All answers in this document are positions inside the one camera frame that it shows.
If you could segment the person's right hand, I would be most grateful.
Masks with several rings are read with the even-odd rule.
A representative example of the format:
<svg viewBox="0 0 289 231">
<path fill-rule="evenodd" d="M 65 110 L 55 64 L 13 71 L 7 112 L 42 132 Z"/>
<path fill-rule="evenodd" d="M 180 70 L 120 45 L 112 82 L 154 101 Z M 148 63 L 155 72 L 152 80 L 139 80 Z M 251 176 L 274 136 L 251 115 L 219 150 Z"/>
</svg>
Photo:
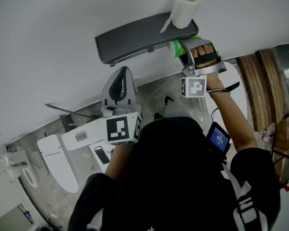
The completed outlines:
<svg viewBox="0 0 289 231">
<path fill-rule="evenodd" d="M 211 43 L 197 46 L 197 47 L 191 49 L 191 53 L 192 53 L 192 56 L 194 58 L 194 62 L 198 63 L 196 65 L 196 68 L 209 67 L 209 66 L 212 66 L 212 65 L 215 65 L 218 63 L 218 60 L 216 58 L 208 61 L 208 59 L 206 57 L 204 57 L 207 54 L 216 53 L 216 50 L 214 49 L 214 47 Z"/>
</svg>

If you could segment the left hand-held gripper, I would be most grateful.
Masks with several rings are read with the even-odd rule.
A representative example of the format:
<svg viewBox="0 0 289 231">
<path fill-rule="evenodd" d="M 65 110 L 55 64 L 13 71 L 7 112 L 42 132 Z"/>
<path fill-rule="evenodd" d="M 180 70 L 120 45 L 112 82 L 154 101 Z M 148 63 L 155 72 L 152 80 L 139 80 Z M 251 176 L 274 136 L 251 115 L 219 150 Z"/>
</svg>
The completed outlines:
<svg viewBox="0 0 289 231">
<path fill-rule="evenodd" d="M 136 103 L 136 88 L 130 69 L 121 67 L 111 75 L 102 90 L 105 105 L 101 111 L 101 138 L 107 144 L 119 145 L 137 143 L 142 125 L 142 107 Z"/>
</svg>

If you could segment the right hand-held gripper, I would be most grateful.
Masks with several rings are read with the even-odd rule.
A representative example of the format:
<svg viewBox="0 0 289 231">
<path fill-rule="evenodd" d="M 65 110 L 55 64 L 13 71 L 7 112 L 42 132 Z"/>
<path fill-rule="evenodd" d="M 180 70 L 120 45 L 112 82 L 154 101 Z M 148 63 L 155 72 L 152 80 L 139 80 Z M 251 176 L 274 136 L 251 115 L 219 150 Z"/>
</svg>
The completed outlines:
<svg viewBox="0 0 289 231">
<path fill-rule="evenodd" d="M 191 49 L 204 44 L 212 44 L 211 41 L 207 39 L 186 38 L 180 39 L 179 42 L 185 50 L 185 54 L 179 56 L 179 59 L 184 67 L 182 70 L 184 77 L 181 79 L 182 95 L 187 98 L 205 97 L 207 75 L 214 72 L 225 72 L 226 67 L 216 51 L 216 53 L 207 54 L 204 57 L 206 57 L 208 61 L 216 58 L 218 60 L 217 64 L 204 68 L 196 68 L 198 63 L 195 63 Z"/>
</svg>

